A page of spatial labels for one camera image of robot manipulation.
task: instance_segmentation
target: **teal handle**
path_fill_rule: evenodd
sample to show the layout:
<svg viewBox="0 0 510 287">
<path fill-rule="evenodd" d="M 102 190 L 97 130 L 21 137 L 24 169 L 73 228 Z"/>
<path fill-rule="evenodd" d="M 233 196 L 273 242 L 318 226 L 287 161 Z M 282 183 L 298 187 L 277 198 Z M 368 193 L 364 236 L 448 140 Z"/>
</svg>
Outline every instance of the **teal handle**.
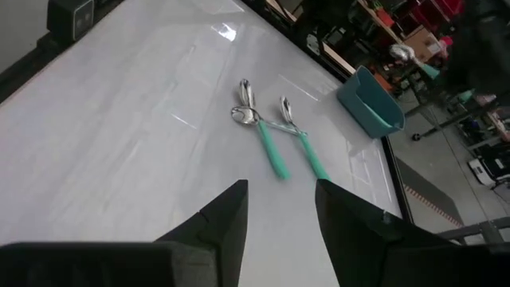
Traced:
<svg viewBox="0 0 510 287">
<path fill-rule="evenodd" d="M 326 170 L 324 170 L 322 163 L 320 163 L 319 158 L 317 157 L 315 151 L 313 150 L 312 145 L 308 141 L 307 134 L 305 134 L 304 132 L 300 132 L 299 137 L 300 137 L 301 143 L 304 146 L 304 150 L 306 151 L 308 160 L 310 161 L 310 164 L 312 165 L 313 171 L 316 173 L 316 177 L 318 179 L 327 179 L 327 180 L 331 181 L 328 173 L 326 172 Z"/>
<path fill-rule="evenodd" d="M 290 173 L 288 172 L 287 166 L 285 166 L 284 159 L 281 158 L 278 152 L 277 146 L 269 133 L 268 127 L 263 120 L 258 122 L 259 130 L 262 135 L 262 142 L 264 143 L 265 151 L 268 153 L 269 161 L 273 165 L 274 171 L 281 179 L 289 179 Z"/>
</svg>

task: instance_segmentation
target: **silver spoon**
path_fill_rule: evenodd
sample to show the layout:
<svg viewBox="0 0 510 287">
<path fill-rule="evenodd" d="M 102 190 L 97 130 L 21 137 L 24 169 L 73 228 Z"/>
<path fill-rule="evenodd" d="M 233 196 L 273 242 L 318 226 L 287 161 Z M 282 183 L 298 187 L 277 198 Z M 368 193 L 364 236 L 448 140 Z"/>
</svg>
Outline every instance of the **silver spoon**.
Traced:
<svg viewBox="0 0 510 287">
<path fill-rule="evenodd" d="M 248 80 L 242 79 L 239 83 L 239 97 L 244 107 L 255 109 L 255 95 L 253 94 L 252 86 Z M 298 136 L 295 128 L 289 127 L 284 124 L 278 124 L 270 120 L 264 120 L 271 128 L 279 129 L 283 132 L 288 132 L 294 136 Z"/>
<path fill-rule="evenodd" d="M 287 123 L 291 124 L 294 128 L 296 128 L 296 130 L 298 132 L 298 136 L 300 137 L 301 143 L 304 146 L 304 150 L 306 151 L 308 161 L 312 165 L 312 168 L 316 174 L 316 177 L 318 179 L 327 179 L 327 180 L 331 181 L 328 173 L 322 166 L 322 163 L 320 163 L 319 158 L 317 157 L 317 154 L 313 150 L 312 145 L 308 141 L 308 135 L 306 133 L 302 132 L 294 124 L 294 121 L 292 120 L 292 109 L 291 109 L 290 103 L 288 102 L 288 100 L 285 96 L 280 98 L 280 110 L 281 110 L 281 114 L 283 115 L 285 121 L 287 121 Z"/>
<path fill-rule="evenodd" d="M 288 172 L 287 166 L 285 166 L 285 161 L 278 152 L 277 146 L 274 143 L 264 120 L 261 118 L 258 112 L 250 107 L 235 107 L 232 108 L 230 113 L 233 120 L 240 124 L 250 126 L 257 125 L 259 127 L 262 143 L 264 144 L 265 151 L 268 154 L 269 161 L 273 166 L 273 170 L 281 179 L 290 178 L 290 173 Z"/>
</svg>

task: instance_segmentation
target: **blue plastic bin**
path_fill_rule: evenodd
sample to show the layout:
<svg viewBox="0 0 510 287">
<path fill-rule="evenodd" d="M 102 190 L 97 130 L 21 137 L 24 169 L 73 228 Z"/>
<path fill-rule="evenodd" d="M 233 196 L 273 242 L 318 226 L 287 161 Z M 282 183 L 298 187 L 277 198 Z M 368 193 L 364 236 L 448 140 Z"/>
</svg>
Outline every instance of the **blue plastic bin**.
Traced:
<svg viewBox="0 0 510 287">
<path fill-rule="evenodd" d="M 340 88 L 337 98 L 372 139 L 404 128 L 406 118 L 397 102 L 363 66 Z"/>
</svg>

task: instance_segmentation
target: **floor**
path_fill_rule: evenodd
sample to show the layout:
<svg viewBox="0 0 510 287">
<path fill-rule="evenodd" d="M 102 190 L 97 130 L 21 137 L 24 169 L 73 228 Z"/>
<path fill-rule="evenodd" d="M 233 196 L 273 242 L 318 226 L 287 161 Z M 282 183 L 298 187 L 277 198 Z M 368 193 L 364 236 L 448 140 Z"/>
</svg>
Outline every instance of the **floor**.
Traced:
<svg viewBox="0 0 510 287">
<path fill-rule="evenodd" d="M 404 111 L 418 105 L 412 92 L 404 95 L 399 103 Z M 439 108 L 433 108 L 432 113 L 439 120 L 447 117 Z M 419 142 L 410 139 L 414 133 L 430 128 L 432 125 L 421 115 L 407 119 L 405 130 L 390 136 L 395 155 L 447 194 L 457 205 L 466 226 L 509 216 L 510 205 L 488 187 L 479 184 L 469 170 L 466 163 L 473 156 L 465 148 L 455 127 Z M 457 228 L 415 197 L 408 196 L 408 199 L 418 226 L 434 233 Z M 501 233 L 505 240 L 510 240 L 509 232 Z"/>
</svg>

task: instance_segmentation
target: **white table surface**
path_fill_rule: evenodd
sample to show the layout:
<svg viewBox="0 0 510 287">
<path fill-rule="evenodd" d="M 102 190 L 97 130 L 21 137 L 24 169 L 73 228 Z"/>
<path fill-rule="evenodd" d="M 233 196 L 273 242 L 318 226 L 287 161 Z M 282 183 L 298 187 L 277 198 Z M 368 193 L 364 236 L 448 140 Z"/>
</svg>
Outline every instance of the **white table surface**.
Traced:
<svg viewBox="0 0 510 287">
<path fill-rule="evenodd" d="M 233 122 L 241 78 L 257 110 L 296 123 L 333 182 L 400 216 L 382 144 L 335 99 L 340 83 L 244 4 L 127 0 L 0 106 L 0 242 L 152 241 L 249 180 L 240 286 L 337 285 L 297 138 Z"/>
</svg>

